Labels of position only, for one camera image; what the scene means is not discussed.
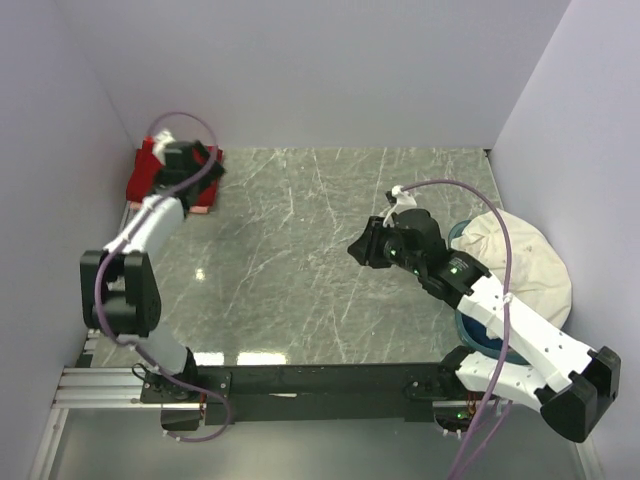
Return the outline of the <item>red t shirt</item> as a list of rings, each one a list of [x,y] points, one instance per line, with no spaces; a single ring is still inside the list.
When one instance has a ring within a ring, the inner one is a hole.
[[[129,178],[126,187],[126,200],[129,202],[140,202],[151,192],[154,175],[161,169],[162,165],[153,157],[151,153],[152,137],[146,136],[140,148],[137,149],[134,170]],[[219,180],[209,183],[203,190],[196,202],[199,206],[214,206],[218,194]]]

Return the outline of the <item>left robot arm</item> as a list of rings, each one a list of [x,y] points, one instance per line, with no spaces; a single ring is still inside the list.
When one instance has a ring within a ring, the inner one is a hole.
[[[192,351],[160,324],[153,258],[202,193],[225,174],[217,146],[154,138],[160,167],[133,219],[104,247],[80,259],[85,325],[143,361],[144,381],[179,402],[204,394]]]

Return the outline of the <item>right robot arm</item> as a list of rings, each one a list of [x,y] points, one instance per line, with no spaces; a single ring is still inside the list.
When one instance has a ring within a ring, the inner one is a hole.
[[[362,266],[397,266],[413,274],[431,296],[484,325],[526,361],[499,365],[479,351],[469,353],[439,374],[447,397],[460,399],[470,390],[491,387],[495,395],[539,412],[556,433],[575,443],[588,438],[617,399],[621,359],[616,352],[589,347],[507,297],[486,266],[446,246],[428,211],[372,216],[347,251]]]

